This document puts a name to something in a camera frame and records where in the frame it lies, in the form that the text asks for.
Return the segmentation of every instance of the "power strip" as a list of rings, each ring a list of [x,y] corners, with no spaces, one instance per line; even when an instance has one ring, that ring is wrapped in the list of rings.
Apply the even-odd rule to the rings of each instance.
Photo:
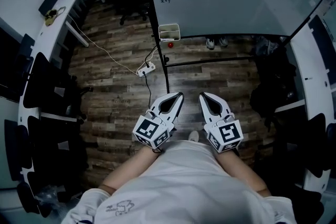
[[[148,62],[148,65],[149,65],[149,67],[145,66],[145,67],[138,70],[138,76],[140,78],[144,77],[143,72],[145,72],[145,74],[148,74],[148,73],[155,70],[155,65],[152,62]]]

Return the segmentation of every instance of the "desk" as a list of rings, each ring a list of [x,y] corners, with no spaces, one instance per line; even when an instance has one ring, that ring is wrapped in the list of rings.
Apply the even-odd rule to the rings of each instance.
[[[71,27],[71,25],[66,21],[67,19],[67,15],[70,13],[71,9],[73,8],[74,4],[75,4],[76,0],[58,0],[56,2],[56,4],[54,5],[55,9],[59,9],[61,7],[66,7],[65,11],[59,15],[54,23],[51,26],[46,26],[45,24],[43,24],[38,37],[35,41],[35,45],[32,48],[32,53],[30,54],[35,61],[36,55],[39,52],[42,52],[42,54],[44,54],[44,56],[50,61],[51,59],[51,55],[52,55],[52,51],[56,45],[59,33],[63,27],[63,25],[65,24],[67,26],[67,28],[86,46],[88,47],[87,42]],[[23,96],[20,97],[20,102],[19,102],[19,109],[18,109],[18,125],[23,125],[28,129],[28,118],[29,116],[33,116],[35,118],[40,118],[40,108],[31,108],[31,109],[27,109],[23,106],[23,99],[24,99],[24,95],[26,92],[26,87],[27,84],[25,86],[25,90],[23,93]],[[67,117],[59,117],[57,116],[58,119],[64,119],[64,120],[68,120],[68,121],[73,121],[72,118],[67,118]],[[22,174],[24,177],[24,180],[27,184],[29,184],[28,182],[28,178],[27,178],[27,174],[28,172],[34,172],[34,164],[32,164],[32,167],[30,169],[25,169],[22,168]]]
[[[323,113],[326,126],[334,123],[334,109],[326,67],[308,24],[293,37],[290,45],[302,78],[305,98],[294,104],[277,108],[276,112],[306,105],[308,120],[319,113]],[[307,170],[303,184],[304,189],[320,193],[324,192],[328,184],[329,175],[330,170],[323,171],[322,177],[316,178]]]

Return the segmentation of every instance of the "person's right arm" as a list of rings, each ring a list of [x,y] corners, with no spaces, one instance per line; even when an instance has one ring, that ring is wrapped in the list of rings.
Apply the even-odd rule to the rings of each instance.
[[[265,182],[247,166],[232,150],[215,154],[215,158],[230,176],[236,177],[247,184],[263,197],[271,196]]]

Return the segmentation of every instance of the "human arm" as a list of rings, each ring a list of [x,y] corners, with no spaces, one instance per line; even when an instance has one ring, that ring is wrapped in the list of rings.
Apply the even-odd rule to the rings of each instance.
[[[215,158],[225,172],[243,181],[263,197],[271,196],[265,182],[247,166],[232,150],[215,154]]]
[[[142,147],[137,154],[111,172],[99,188],[112,195],[122,185],[144,173],[159,155],[150,147]]]

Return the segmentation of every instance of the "foot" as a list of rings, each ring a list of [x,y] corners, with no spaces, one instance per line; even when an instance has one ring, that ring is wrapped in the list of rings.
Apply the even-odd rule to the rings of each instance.
[[[198,134],[198,131],[192,131],[188,137],[189,141],[198,142],[200,135]]]
[[[213,38],[207,38],[206,39],[206,47],[209,50],[213,50],[215,48],[215,40]]]
[[[227,47],[227,45],[229,44],[229,42],[227,42],[227,39],[225,37],[221,37],[218,41],[222,47]]]

